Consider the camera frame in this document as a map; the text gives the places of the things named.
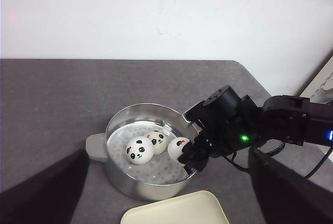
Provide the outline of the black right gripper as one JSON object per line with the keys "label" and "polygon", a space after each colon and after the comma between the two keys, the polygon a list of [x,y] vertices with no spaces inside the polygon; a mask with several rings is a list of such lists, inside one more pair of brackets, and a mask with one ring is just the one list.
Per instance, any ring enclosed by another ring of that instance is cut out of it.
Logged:
{"label": "black right gripper", "polygon": [[211,157],[225,156],[243,150],[258,141],[257,124],[260,108],[245,95],[242,98],[230,85],[223,86],[207,99],[187,110],[183,117],[190,124],[197,124],[201,133],[195,143],[188,142],[177,161],[185,164],[189,175],[201,172],[208,163],[202,158],[200,145],[208,143]]}

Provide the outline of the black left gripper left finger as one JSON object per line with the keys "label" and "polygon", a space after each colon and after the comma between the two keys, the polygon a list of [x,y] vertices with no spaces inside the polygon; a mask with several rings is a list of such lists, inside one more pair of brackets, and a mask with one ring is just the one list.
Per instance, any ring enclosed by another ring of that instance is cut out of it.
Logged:
{"label": "black left gripper left finger", "polygon": [[70,223],[88,173],[78,150],[1,193],[1,223]]}

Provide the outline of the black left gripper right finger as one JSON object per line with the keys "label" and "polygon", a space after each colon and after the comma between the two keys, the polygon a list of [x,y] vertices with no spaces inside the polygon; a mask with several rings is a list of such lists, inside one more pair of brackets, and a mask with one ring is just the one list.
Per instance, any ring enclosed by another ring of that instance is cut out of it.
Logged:
{"label": "black left gripper right finger", "polygon": [[266,223],[332,223],[332,192],[258,149],[250,149],[249,174]]}

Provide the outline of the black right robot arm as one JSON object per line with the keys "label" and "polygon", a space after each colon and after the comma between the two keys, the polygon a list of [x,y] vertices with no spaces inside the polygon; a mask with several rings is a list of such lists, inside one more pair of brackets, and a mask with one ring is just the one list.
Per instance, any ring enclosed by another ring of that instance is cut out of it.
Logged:
{"label": "black right robot arm", "polygon": [[211,157],[236,156],[239,150],[258,148],[269,140],[282,144],[268,156],[278,154],[287,143],[332,147],[332,106],[313,103],[309,98],[274,96],[258,107],[249,95],[239,97],[226,85],[183,117],[201,129],[176,157],[188,174],[202,171]]}

